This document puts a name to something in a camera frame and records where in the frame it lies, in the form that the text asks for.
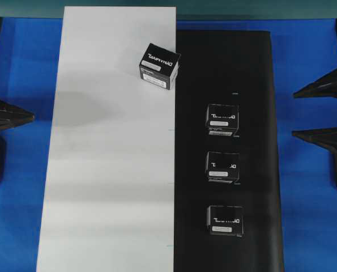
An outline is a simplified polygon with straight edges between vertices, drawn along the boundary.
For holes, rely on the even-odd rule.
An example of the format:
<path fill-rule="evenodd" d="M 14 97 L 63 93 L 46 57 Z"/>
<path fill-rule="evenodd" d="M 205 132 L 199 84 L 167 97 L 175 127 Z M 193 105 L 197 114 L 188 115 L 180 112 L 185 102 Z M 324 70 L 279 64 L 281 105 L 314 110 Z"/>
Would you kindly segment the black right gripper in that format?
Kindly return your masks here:
<path fill-rule="evenodd" d="M 337 98 L 337 69 L 308 84 L 293 94 L 295 99 L 311 97 Z M 335 184 L 337 187 L 337 127 L 292 132 L 305 142 L 327 149 L 334 156 Z"/>

